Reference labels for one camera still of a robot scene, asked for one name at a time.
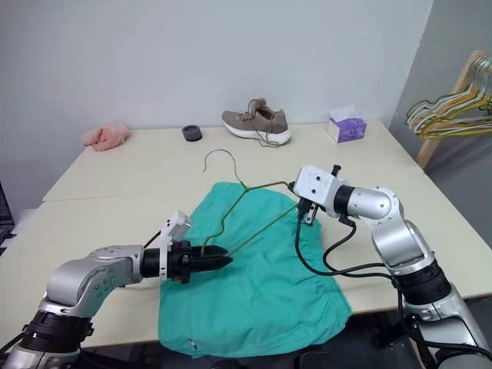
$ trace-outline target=white table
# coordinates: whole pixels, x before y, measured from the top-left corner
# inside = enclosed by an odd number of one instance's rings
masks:
[[[247,185],[291,181],[302,165],[330,170],[337,163],[343,167],[341,177],[352,185],[393,189],[460,293],[492,292],[489,247],[379,122],[369,123],[365,139],[340,145],[330,141],[323,125],[292,131],[295,140],[282,148],[262,148],[222,128],[206,128],[204,139],[195,143],[184,142],[178,129],[150,130],[132,132],[131,140],[114,151],[86,149],[0,257],[0,342],[32,319],[57,266],[101,246],[142,244],[174,209],[191,213],[213,183],[233,180],[232,163],[223,153],[211,155],[210,171],[201,172],[202,158],[212,148],[233,152]],[[317,218],[325,248],[346,235],[348,229],[335,219]],[[359,225],[354,238],[334,252],[333,265],[378,261],[369,232]],[[395,290],[382,278],[337,277],[337,282],[354,313],[396,305]],[[158,299],[156,280],[116,290],[83,346],[156,340]]]

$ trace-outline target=tissue box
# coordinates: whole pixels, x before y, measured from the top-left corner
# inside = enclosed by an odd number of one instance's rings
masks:
[[[343,121],[328,121],[328,134],[335,143],[358,140],[364,137],[367,123],[360,118],[349,118]]]

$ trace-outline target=black cable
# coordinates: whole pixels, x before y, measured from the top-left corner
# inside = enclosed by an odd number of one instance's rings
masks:
[[[357,225],[355,224],[354,221],[347,220],[347,221],[343,221],[343,223],[348,225],[349,227],[352,227],[351,233],[349,233],[345,238],[342,238],[341,240],[339,240],[339,242],[336,242],[335,244],[331,245],[323,254],[323,264],[327,269],[329,269],[331,271],[339,271],[339,270],[328,264],[328,260],[327,260],[328,254],[330,254],[335,248],[337,248],[341,244],[344,244],[345,242],[350,240],[352,238],[352,236],[354,236],[355,231],[357,230]],[[383,263],[370,263],[370,264],[359,265],[359,267],[361,267],[361,269],[377,268],[377,267],[379,267],[379,268],[383,267],[384,268],[385,265]],[[385,273],[362,273],[362,274],[341,273],[341,275],[343,275],[345,277],[352,277],[352,278],[383,277],[383,278],[391,279],[391,276],[389,274],[385,274]]]
[[[156,239],[160,234],[161,234],[161,231],[159,231],[156,234],[154,234],[150,240],[148,240],[147,242],[145,242],[144,248],[147,248],[154,241],[154,239]]]
[[[19,333],[17,336],[15,336],[14,338],[12,338],[9,342],[7,342],[7,344],[5,346],[3,346],[2,348],[0,348],[0,357],[3,356],[3,354],[5,352],[7,352],[7,350],[12,347],[13,345],[15,345],[17,342],[19,342],[22,338],[24,337],[24,332],[22,333]]]
[[[301,224],[302,224],[302,219],[303,217],[302,216],[298,216],[298,224],[297,224],[297,227],[296,227],[296,232],[295,232],[295,252],[296,254],[298,255],[298,258],[299,260],[301,261],[301,263],[312,273],[315,273],[315,274],[318,274],[318,275],[322,275],[322,276],[325,276],[325,277],[330,277],[330,276],[334,276],[334,275],[344,275],[344,274],[348,274],[349,272],[351,271],[359,271],[360,269],[365,269],[365,268],[371,268],[373,265],[372,264],[366,264],[366,265],[358,265],[357,267],[352,267],[352,268],[346,268],[346,269],[343,269],[341,271],[336,271],[334,269],[332,269],[332,271],[319,271],[317,269],[314,269],[312,266],[310,266],[306,260],[304,259],[304,257],[302,256],[302,253],[301,253],[301,249],[300,249],[300,246],[299,246],[299,239],[301,237]],[[334,246],[337,247],[339,246],[340,244],[343,244],[347,239],[351,238],[355,231],[356,231],[356,227],[353,227],[352,228],[352,232],[347,236],[345,237],[343,240],[339,241],[338,244],[335,244]],[[388,278],[388,279],[391,279],[391,276],[388,275],[388,274],[384,274],[384,273],[367,273],[367,274],[373,274],[375,277],[384,277],[384,278]]]
[[[434,347],[434,348],[472,351],[477,354],[482,354],[483,356],[487,357],[490,361],[492,361],[492,353],[483,349],[482,347],[472,346],[471,344],[445,344],[441,342],[426,341],[420,337],[415,336],[411,332],[410,328],[407,326],[407,322],[405,321],[405,316],[403,312],[403,295],[400,290],[398,290],[398,314],[400,315],[401,326],[403,327],[405,334],[407,334],[407,336],[410,337],[412,340],[414,340],[416,343],[428,347]]]

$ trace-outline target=green cloth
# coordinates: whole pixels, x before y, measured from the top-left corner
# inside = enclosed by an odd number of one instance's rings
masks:
[[[193,245],[220,230],[220,220],[241,195],[235,183],[217,183],[191,216]],[[248,192],[226,218],[224,233],[211,239],[229,251],[295,203],[266,189]],[[340,332],[351,309],[335,280],[312,274],[294,249],[295,210],[233,255],[219,271],[191,275],[189,284],[161,286],[159,340],[198,357],[282,354],[321,344]],[[323,269],[321,226],[303,225],[301,250]]]

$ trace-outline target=white shoe sole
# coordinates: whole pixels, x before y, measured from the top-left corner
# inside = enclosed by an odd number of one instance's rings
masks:
[[[267,133],[266,132],[260,132],[258,133],[256,131],[244,131],[242,129],[237,129],[234,127],[231,127],[228,125],[225,121],[224,126],[230,133],[232,133],[234,136],[242,137],[242,138],[256,138],[259,139],[259,135],[261,138],[263,138],[265,141],[267,141]],[[287,129],[287,131],[282,132],[282,133],[269,133],[268,134],[268,140],[270,142],[276,142],[279,145],[283,145],[285,142],[289,141],[291,139],[291,131]]]

